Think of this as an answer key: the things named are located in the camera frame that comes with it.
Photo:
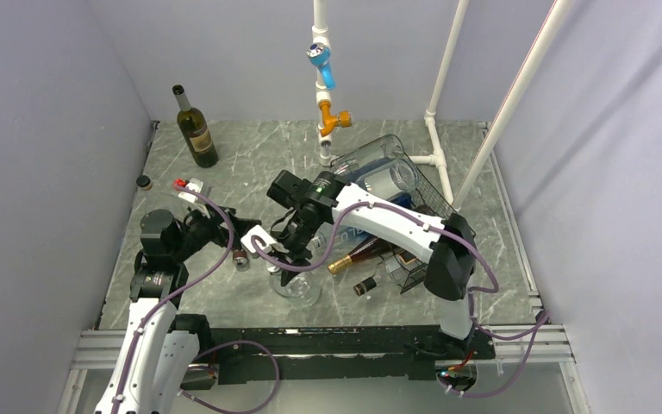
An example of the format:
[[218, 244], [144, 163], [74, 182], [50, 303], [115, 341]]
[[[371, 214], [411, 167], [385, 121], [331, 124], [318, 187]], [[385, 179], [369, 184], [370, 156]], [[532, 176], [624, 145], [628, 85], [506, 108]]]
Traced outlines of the clear bottle dark label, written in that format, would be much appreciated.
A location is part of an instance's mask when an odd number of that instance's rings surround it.
[[266, 269], [269, 273], [270, 287], [293, 307], [308, 308], [316, 303], [321, 294], [320, 285], [313, 281], [306, 273], [297, 273], [297, 276], [286, 286], [278, 285], [278, 271], [285, 269], [274, 262], [268, 262]]

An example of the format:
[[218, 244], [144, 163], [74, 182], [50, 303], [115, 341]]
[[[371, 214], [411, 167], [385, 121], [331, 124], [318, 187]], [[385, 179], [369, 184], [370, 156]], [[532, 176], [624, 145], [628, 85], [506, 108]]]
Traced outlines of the dark green wine bottle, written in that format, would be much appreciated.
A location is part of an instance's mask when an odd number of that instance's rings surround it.
[[182, 85], [174, 85], [172, 93], [179, 107], [176, 122], [193, 160], [202, 168], [214, 166], [219, 154], [202, 111], [190, 103]]

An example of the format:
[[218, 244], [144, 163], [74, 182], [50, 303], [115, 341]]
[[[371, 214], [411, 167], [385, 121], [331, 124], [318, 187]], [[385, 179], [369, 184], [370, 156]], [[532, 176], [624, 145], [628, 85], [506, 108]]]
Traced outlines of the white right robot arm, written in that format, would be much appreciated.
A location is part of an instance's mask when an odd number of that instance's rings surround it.
[[328, 261], [331, 246], [317, 261], [311, 260], [313, 254], [307, 248], [324, 223], [331, 225], [334, 233], [342, 225], [361, 229], [426, 264], [423, 284], [440, 300], [443, 309], [442, 350], [452, 358], [460, 358], [472, 349], [473, 322], [466, 300], [480, 255], [462, 216], [453, 213], [442, 218], [404, 209], [331, 172], [322, 172], [309, 181], [283, 170], [266, 194], [291, 210], [292, 216], [277, 234], [247, 235], [243, 243], [254, 256], [282, 269], [284, 283]]

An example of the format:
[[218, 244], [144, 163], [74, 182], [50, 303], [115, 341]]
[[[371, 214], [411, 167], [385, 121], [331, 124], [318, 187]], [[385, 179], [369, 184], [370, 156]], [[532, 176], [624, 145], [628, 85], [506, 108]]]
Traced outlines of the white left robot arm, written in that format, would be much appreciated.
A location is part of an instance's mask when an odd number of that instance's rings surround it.
[[221, 214], [207, 207], [189, 209], [183, 219], [169, 210], [141, 218], [141, 250], [130, 282], [128, 327], [115, 368], [97, 402], [96, 413], [167, 413], [191, 362], [206, 360], [214, 347], [205, 315], [181, 314], [180, 288], [189, 272], [185, 261], [213, 243], [230, 247], [242, 264], [241, 237], [258, 225], [238, 218], [232, 208]]

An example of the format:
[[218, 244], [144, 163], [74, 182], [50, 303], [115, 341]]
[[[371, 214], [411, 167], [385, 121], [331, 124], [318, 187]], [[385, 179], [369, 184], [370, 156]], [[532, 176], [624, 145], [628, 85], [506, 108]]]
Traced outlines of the clear blue bottle lower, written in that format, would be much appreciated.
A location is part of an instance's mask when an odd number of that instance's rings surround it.
[[311, 238], [308, 249], [314, 255], [321, 255], [325, 252], [328, 246], [332, 247], [332, 254], [346, 255], [348, 251], [353, 250], [361, 242], [363, 242], [369, 233], [341, 225], [334, 237], [331, 237], [333, 232], [333, 225], [324, 223]]

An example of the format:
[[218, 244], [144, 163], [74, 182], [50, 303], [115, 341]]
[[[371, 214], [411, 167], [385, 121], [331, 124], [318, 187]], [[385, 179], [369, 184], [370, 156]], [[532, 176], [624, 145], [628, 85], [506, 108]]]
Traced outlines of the clear blue bottle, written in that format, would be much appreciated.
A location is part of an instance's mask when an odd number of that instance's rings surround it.
[[348, 251], [353, 250], [361, 242], [363, 242], [369, 233], [341, 225], [334, 237], [331, 237], [333, 232], [333, 225], [324, 223], [311, 238], [308, 249], [314, 255], [321, 255], [325, 252], [328, 246], [332, 247], [332, 254], [346, 255]]
[[357, 179], [393, 160], [406, 157], [401, 140], [394, 134], [387, 134], [337, 158], [332, 162], [330, 171], [348, 179]]

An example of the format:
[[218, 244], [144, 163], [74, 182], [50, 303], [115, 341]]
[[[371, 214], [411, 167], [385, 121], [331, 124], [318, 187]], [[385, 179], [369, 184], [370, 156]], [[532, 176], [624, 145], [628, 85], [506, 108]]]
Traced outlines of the round clear flask bottle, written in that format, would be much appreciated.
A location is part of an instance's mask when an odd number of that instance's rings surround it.
[[189, 207], [178, 198], [172, 181], [156, 180], [141, 174], [135, 179], [137, 187], [128, 222], [128, 229], [141, 232], [141, 219], [154, 210], [169, 210], [184, 227]]

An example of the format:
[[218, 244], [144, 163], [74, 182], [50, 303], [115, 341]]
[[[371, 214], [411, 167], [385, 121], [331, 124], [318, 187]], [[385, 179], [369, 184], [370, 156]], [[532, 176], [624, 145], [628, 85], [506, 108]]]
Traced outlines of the brown gold-capped wine bottle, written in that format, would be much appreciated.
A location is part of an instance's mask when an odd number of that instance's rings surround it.
[[370, 258], [384, 254], [398, 253], [402, 249], [375, 235], [370, 235], [345, 256], [328, 265], [328, 271], [335, 275], [340, 271]]

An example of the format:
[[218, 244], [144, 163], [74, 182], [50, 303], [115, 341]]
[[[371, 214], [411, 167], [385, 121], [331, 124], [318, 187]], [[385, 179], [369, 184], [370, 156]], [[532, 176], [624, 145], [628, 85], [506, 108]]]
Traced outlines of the clear flat black-capped bottle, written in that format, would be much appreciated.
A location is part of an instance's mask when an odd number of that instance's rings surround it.
[[412, 273], [422, 263], [406, 252], [388, 255], [375, 266], [374, 274], [353, 287], [358, 297], [371, 298], [371, 291], [379, 287], [398, 287], [403, 294], [415, 285]]

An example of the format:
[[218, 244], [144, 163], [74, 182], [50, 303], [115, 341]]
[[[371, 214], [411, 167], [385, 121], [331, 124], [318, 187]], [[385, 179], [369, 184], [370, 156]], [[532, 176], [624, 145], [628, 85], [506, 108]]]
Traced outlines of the clear bottle top middle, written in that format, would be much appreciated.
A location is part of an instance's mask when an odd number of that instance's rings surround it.
[[374, 196], [392, 200], [415, 190], [419, 179], [416, 167], [407, 160], [383, 158], [361, 167], [353, 182]]

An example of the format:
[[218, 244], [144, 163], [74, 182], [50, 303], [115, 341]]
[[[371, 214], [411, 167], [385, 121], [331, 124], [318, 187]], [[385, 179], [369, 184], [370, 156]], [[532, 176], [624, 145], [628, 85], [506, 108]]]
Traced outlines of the clear blue bottle upper left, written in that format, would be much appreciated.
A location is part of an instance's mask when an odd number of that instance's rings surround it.
[[401, 140], [394, 134], [387, 134], [337, 158], [332, 162], [330, 171], [348, 179], [357, 179], [393, 160], [406, 157]]

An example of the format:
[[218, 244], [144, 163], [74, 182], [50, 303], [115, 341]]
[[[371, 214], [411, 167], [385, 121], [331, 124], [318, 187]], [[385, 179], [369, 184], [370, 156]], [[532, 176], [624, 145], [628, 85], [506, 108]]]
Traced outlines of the orange pipe valve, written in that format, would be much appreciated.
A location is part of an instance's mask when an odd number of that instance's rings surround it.
[[321, 125], [319, 134], [321, 137], [331, 135], [336, 128], [348, 128], [353, 125], [352, 115], [349, 111], [343, 110], [338, 114], [331, 111], [332, 103], [330, 100], [321, 100], [318, 108], [321, 112]]

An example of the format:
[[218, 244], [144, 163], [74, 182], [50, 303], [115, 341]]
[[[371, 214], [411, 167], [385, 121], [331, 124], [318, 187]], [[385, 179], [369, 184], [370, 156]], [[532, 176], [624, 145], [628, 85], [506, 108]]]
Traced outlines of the white diagonal pole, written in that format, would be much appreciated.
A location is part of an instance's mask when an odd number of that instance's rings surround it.
[[547, 12], [528, 53], [509, 87], [509, 90], [504, 96], [500, 108], [491, 122], [488, 133], [482, 141], [479, 150], [474, 156], [473, 161], [465, 174], [460, 188], [453, 196], [452, 207], [455, 210], [461, 209], [466, 197], [475, 184], [478, 175], [482, 172], [485, 162], [488, 160], [495, 145], [503, 135], [504, 129], [514, 115], [519, 102], [539, 69], [543, 58], [552, 45], [573, 4], [573, 1], [567, 0], [553, 1], [550, 10]]

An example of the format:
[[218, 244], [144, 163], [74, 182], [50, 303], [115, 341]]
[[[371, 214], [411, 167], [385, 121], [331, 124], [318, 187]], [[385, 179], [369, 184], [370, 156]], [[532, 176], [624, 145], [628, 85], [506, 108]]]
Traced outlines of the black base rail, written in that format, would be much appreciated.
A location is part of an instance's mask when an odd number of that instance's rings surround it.
[[491, 361], [496, 351], [479, 332], [459, 340], [437, 325], [303, 328], [213, 328], [200, 340], [195, 366], [221, 385], [256, 380], [404, 377], [433, 380], [449, 364]]

